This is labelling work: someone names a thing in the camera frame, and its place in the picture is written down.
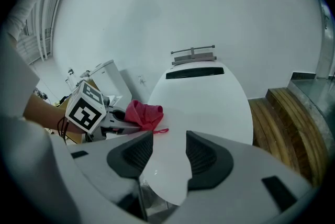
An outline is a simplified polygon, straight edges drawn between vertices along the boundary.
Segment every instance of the forearm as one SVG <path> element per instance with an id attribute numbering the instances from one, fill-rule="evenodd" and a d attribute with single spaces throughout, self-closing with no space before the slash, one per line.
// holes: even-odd
<path id="1" fill-rule="evenodd" d="M 24 111 L 24 117 L 27 120 L 36 122 L 45 128 L 53 130 L 57 130 L 57 123 L 64 117 L 64 115 L 64 109 L 52 106 L 36 95 L 31 95 Z M 80 128 L 72 123 L 69 124 L 68 131 L 83 133 Z"/>

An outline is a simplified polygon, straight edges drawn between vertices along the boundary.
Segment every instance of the glossy tile floor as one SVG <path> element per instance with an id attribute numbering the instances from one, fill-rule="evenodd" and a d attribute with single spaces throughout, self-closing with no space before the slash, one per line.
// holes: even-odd
<path id="1" fill-rule="evenodd" d="M 319 109 L 335 138 L 335 79 L 292 80 Z"/>

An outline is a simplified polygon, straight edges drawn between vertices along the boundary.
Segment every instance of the wooden floor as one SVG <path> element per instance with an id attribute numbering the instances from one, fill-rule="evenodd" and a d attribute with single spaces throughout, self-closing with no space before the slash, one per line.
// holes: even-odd
<path id="1" fill-rule="evenodd" d="M 266 98 L 249 100 L 253 144 L 319 186 L 327 169 L 325 143 L 300 101 L 287 89 L 270 89 Z"/>

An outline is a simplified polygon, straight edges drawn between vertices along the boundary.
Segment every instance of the pink cloth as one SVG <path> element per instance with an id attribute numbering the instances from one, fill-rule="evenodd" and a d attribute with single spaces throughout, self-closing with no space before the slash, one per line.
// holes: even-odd
<path id="1" fill-rule="evenodd" d="M 125 121 L 135 122 L 141 126 L 141 131 L 154 131 L 159 122 L 163 119 L 163 107 L 152 106 L 133 100 L 126 109 Z M 163 129 L 154 133 L 167 132 Z"/>

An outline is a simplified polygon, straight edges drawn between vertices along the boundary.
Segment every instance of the ironing board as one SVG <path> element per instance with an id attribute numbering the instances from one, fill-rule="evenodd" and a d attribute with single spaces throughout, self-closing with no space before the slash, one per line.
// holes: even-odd
<path id="1" fill-rule="evenodd" d="M 186 69 L 223 68 L 224 74 L 166 79 L 166 74 Z M 143 171 L 144 179 L 161 198 L 180 205 L 192 178 L 186 156 L 186 131 L 199 131 L 252 144 L 253 125 L 245 93 L 230 70 L 218 61 L 177 65 L 159 79 L 149 105 L 162 105 L 164 118 L 156 128 L 153 154 Z"/>

